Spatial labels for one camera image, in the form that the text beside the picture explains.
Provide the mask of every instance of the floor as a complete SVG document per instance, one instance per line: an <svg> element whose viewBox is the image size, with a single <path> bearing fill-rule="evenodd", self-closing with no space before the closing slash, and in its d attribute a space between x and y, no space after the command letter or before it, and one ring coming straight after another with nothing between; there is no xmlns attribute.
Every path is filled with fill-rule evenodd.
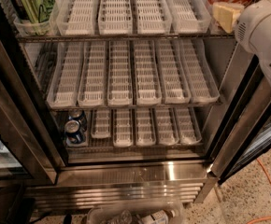
<svg viewBox="0 0 271 224"><path fill-rule="evenodd" d="M271 176L271 150L260 158ZM271 216L271 186L257 161L223 185L214 188L201 204L190 204L183 224L245 224ZM85 223L85 215L72 216L72 224ZM45 217L37 224L62 224L64 217ZM262 223L271 224L271 220Z"/></svg>

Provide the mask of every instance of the can lid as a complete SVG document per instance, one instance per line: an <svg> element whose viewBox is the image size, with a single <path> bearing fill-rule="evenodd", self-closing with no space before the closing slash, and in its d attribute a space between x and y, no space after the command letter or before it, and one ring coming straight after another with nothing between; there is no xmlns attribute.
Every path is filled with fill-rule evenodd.
<svg viewBox="0 0 271 224"><path fill-rule="evenodd" d="M81 116L81 114L82 114L82 110L75 109L75 110L69 111L69 116L72 118L78 118L79 116Z"/></svg>
<svg viewBox="0 0 271 224"><path fill-rule="evenodd" d="M64 130L67 133L74 133L79 130L79 123L75 120L68 121L64 126Z"/></svg>

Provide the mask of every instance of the orange cable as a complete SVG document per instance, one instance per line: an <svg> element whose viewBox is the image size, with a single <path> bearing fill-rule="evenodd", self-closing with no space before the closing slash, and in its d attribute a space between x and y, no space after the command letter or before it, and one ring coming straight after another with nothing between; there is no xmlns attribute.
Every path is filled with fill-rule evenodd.
<svg viewBox="0 0 271 224"><path fill-rule="evenodd" d="M269 181L269 183L270 183L270 185L271 185L271 178L270 178L268 172L266 171L264 165L262 164L262 162L261 162L259 159L257 159L257 162L258 162L258 163L260 164L260 166L263 168L263 170L264 170L264 172L265 172L265 174L266 174L266 176L267 176L267 179L268 179L268 181ZM268 216L268 217L261 217L261 218L258 218L258 219L254 219L254 220L252 220L252 221L249 221L247 224L252 224L252 223L256 223L256 222L260 222L260 221L264 221L264 220L270 220L270 219L271 219L271 216Z"/></svg>

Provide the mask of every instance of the terrazzo floor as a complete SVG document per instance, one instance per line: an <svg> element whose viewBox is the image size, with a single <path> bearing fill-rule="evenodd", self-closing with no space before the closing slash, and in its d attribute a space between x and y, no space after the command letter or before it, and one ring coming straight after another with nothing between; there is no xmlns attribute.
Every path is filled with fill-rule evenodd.
<svg viewBox="0 0 271 224"><path fill-rule="evenodd" d="M271 176L271 150L260 157ZM245 224L271 216L271 186L257 161L253 161L221 186L214 188L201 204L189 204L184 224ZM80 224L85 215L72 216ZM45 217L37 224L63 224L64 217ZM271 220L261 223L271 224Z"/></svg>

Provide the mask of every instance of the refrigerator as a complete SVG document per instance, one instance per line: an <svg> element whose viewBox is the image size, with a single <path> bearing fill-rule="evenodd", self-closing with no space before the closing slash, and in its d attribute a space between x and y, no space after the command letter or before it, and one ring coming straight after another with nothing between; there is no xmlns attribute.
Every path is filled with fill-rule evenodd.
<svg viewBox="0 0 271 224"><path fill-rule="evenodd" d="M60 33L22 35L14 7L0 0L0 188L24 184L39 214L154 198L201 203L217 183L271 148L271 88L258 58L213 21L205 31L152 35L136 24L135 0L127 8L137 32L128 25L122 26L127 34L103 30L104 1L93 0L104 32L97 32L98 22L94 34L71 31L60 21L60 4L70 1L56 0ZM205 0L195 1L207 10ZM165 12L163 21L170 19ZM166 67L168 57L174 62ZM129 61L126 69L116 68L118 59ZM67 60L75 97L64 91L57 98ZM98 66L99 72L90 69ZM141 75L148 66L152 77ZM169 73L180 80L176 88L169 87ZM151 78L153 88L141 78ZM79 144L64 133L72 110L86 115Z"/></svg>

